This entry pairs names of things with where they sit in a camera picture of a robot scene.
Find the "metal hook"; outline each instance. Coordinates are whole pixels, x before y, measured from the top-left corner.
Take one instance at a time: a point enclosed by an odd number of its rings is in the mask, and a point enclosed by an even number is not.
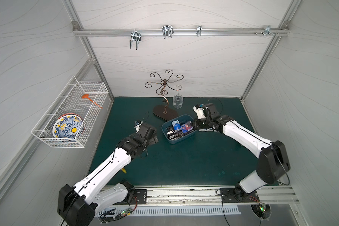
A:
[[[131,33],[131,39],[129,40],[129,48],[132,48],[132,42],[136,41],[136,50],[138,49],[138,44],[142,40],[142,36],[140,33],[134,31]]]
[[[197,36],[197,37],[201,36],[201,30],[202,30],[202,26],[201,26],[201,25],[198,25],[198,26],[197,26],[197,32],[196,32],[196,36]]]
[[[173,27],[171,25],[165,25],[162,27],[162,33],[164,39],[166,39],[166,36],[169,36],[172,38],[173,35]]]

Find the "wire basket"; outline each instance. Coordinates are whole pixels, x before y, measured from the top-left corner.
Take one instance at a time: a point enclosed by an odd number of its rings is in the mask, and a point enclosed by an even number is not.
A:
[[[71,81],[31,131],[34,136],[50,147],[85,147],[95,120],[102,110],[100,106],[103,106],[108,95],[103,82],[79,82],[75,77]],[[89,94],[93,102],[87,98],[83,99],[84,94]],[[55,122],[62,115],[70,113],[79,115],[83,120],[75,138],[55,138],[52,132]]]

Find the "white wall panel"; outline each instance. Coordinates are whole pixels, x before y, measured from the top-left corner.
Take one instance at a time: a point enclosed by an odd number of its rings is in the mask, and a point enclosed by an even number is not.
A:
[[[239,97],[243,94],[270,39],[268,37],[143,37],[129,48],[127,37],[89,38],[114,96],[156,97],[152,72],[168,78],[182,74],[184,97]],[[169,96],[176,92],[167,89]]]
[[[277,27],[290,0],[73,0],[84,28]]]
[[[93,70],[86,81],[99,81]],[[59,226],[63,221],[57,213],[59,190],[87,175],[108,117],[109,104],[107,97],[85,148],[51,148],[40,143],[0,204],[0,226]]]
[[[87,59],[60,0],[0,1],[0,175]]]
[[[307,220],[339,225],[339,0],[303,1],[290,29],[245,104],[259,134],[285,144]]]

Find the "blue plastic tray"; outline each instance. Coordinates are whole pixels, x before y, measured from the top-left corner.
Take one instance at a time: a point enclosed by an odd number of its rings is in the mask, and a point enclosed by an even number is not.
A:
[[[167,122],[163,123],[162,124],[162,132],[163,132],[164,136],[166,137],[167,141],[170,144],[175,144],[177,142],[180,142],[181,140],[184,140],[184,139],[186,139],[186,138],[188,138],[190,136],[193,136],[197,132],[197,131],[194,131],[194,132],[189,133],[186,136],[181,137],[181,138],[179,138],[177,140],[170,140],[170,139],[168,139],[168,137],[167,137],[167,132],[168,132],[167,131],[167,127],[172,126],[172,122],[175,121],[175,120],[178,120],[180,122],[180,125],[184,124],[187,121],[194,121],[193,118],[190,115],[181,115],[181,116],[178,116],[177,118],[172,119],[171,121],[167,121]]]

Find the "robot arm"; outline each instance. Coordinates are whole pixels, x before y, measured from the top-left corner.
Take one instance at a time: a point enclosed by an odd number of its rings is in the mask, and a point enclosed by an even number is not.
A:
[[[141,124],[138,132],[119,142],[114,152],[91,174],[73,187],[66,184],[60,189],[59,215],[69,226],[87,226],[95,214],[106,207],[116,202],[130,202],[134,187],[126,181],[121,181],[104,192],[100,190],[120,169],[157,142],[156,128],[146,123]]]
[[[212,103],[196,105],[193,110],[198,117],[193,124],[195,129],[216,129],[235,139],[258,158],[256,170],[235,186],[236,198],[239,201],[254,190],[266,184],[273,184],[290,170],[285,146],[280,141],[272,142],[262,138],[228,115],[220,116]]]

